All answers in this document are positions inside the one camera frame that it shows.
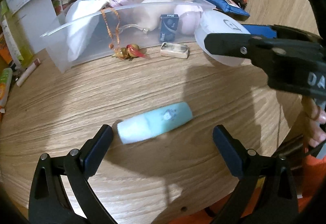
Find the person's right hand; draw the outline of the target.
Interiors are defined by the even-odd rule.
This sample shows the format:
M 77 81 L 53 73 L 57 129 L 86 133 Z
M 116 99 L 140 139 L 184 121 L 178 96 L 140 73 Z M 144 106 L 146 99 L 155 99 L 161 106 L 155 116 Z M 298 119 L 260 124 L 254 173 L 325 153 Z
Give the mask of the person's right hand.
M 325 110 L 309 97 L 301 99 L 304 137 L 309 146 L 316 148 L 325 140 L 325 132 L 320 127 L 325 124 Z

